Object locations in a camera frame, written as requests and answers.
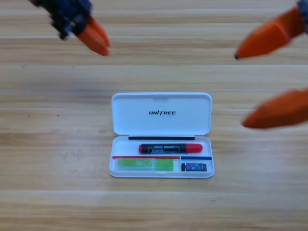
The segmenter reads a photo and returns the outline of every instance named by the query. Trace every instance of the blue stripe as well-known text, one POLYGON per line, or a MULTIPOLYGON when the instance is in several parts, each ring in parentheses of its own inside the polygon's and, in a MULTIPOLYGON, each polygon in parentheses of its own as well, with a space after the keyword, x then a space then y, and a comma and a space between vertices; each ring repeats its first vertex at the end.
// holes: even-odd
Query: blue stripe
POLYGON ((210 156, 181 156, 181 160, 212 160, 210 156))

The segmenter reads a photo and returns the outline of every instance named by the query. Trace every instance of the orange fingertip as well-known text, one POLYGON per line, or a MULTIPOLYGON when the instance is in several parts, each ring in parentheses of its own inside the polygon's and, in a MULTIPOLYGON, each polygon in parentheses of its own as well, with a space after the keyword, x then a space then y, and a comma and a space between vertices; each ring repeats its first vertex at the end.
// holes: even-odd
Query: orange fingertip
POLYGON ((308 121, 308 90, 291 90, 262 103, 242 122, 246 128, 277 128, 308 121))
POLYGON ((258 27, 241 43, 234 57, 253 57, 268 54, 287 45, 305 32, 304 22, 297 6, 258 27))
POLYGON ((105 40, 105 43, 110 47, 110 41, 103 27, 92 17, 88 18, 88 24, 105 40))
POLYGON ((90 50, 103 56, 109 54, 104 39, 91 26, 87 25, 77 38, 90 50))

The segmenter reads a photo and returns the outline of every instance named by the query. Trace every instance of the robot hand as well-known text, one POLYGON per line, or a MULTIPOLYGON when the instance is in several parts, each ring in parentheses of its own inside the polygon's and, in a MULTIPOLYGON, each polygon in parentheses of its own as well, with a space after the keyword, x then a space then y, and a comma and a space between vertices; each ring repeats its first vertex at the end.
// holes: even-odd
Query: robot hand
POLYGON ((107 56, 110 46, 104 29, 91 16, 89 0, 29 0, 36 7, 43 7, 50 14, 52 26, 59 38, 66 40, 72 32, 90 50, 107 56))

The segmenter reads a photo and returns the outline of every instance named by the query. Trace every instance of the unitree logo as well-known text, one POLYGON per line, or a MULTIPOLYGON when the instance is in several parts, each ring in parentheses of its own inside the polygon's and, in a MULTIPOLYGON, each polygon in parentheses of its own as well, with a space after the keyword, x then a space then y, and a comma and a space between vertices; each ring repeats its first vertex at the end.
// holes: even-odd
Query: unitree logo
POLYGON ((176 112, 156 111, 149 112, 149 115, 175 115, 176 112))

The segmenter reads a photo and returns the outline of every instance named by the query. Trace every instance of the open case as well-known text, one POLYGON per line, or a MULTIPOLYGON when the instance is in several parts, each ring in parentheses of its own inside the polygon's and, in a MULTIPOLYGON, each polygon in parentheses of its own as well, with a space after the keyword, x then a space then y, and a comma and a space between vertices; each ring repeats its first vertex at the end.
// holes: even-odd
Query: open case
POLYGON ((214 174, 211 142, 204 136, 211 129, 209 94, 118 93, 112 97, 112 114, 114 131, 120 135, 111 150, 112 176, 209 178, 214 174), (190 153, 185 148, 191 144, 202 149, 190 153))

